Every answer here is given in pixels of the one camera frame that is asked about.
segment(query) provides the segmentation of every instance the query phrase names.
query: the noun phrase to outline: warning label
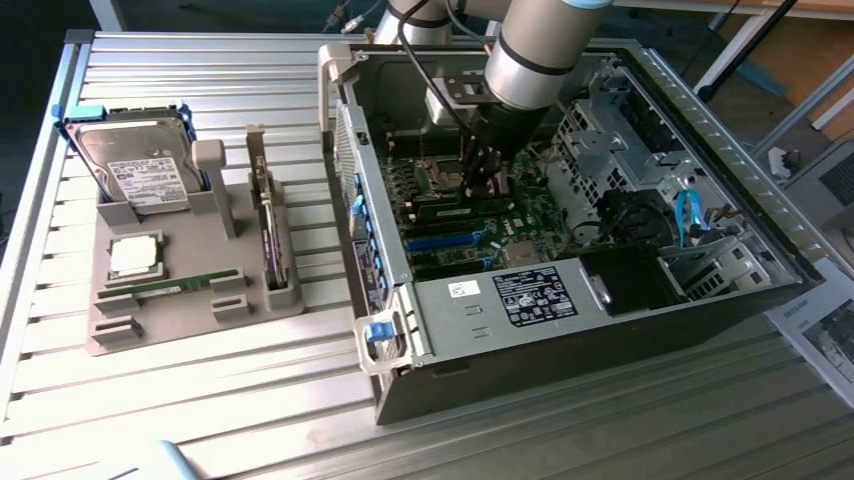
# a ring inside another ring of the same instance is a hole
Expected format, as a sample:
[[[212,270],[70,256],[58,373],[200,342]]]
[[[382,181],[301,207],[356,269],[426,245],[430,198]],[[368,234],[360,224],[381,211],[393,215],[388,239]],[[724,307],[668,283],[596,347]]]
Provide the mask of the warning label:
[[[186,190],[172,157],[109,162],[109,171],[132,207],[186,200]]]
[[[497,275],[492,281],[513,326],[577,315],[555,267]]]

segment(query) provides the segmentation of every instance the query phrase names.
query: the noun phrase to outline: blue pcie slot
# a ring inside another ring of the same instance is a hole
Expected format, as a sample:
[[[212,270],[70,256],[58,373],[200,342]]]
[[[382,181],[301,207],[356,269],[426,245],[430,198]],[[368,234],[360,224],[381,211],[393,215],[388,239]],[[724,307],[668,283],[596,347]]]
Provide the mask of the blue pcie slot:
[[[462,235],[453,235],[452,237],[424,238],[409,241],[409,243],[405,244],[405,251],[421,252],[436,248],[473,245],[476,242],[477,240],[473,233],[464,233]]]

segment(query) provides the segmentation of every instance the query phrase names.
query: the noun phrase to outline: motherboard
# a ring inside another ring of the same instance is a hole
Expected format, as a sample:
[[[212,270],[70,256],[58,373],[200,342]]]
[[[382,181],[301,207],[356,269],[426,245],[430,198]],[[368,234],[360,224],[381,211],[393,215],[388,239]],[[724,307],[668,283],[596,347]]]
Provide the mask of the motherboard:
[[[536,264],[567,248],[567,212],[527,152],[512,162],[509,193],[486,198],[460,195],[454,155],[386,159],[380,167],[416,280]]]

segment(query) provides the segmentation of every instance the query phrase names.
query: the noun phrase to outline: hard disk drive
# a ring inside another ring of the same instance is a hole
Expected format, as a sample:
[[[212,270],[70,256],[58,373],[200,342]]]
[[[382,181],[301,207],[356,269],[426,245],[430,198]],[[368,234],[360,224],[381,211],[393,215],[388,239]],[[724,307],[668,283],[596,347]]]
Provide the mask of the hard disk drive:
[[[138,214],[189,207],[186,194],[204,190],[205,180],[192,163],[185,113],[76,107],[62,130],[106,202],[126,201]]]

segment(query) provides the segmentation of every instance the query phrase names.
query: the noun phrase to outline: green circuit board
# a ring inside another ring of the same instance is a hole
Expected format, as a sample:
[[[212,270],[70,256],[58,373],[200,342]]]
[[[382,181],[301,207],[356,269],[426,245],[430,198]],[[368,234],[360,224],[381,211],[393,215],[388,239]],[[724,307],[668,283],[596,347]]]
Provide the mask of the green circuit board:
[[[157,280],[154,282],[101,290],[97,292],[97,298],[100,300],[117,297],[118,295],[130,294],[133,295],[133,298],[140,299],[173,295],[176,293],[194,292],[209,288],[210,280],[232,277],[238,274],[240,272],[237,270],[228,269],[201,275],[193,275],[192,277]]]
[[[416,279],[433,279],[549,261],[568,245],[560,208],[535,159],[519,154],[512,163],[511,195],[460,201],[453,156],[398,158],[381,164],[382,177],[404,249],[410,242],[476,240],[462,245],[406,251]]]

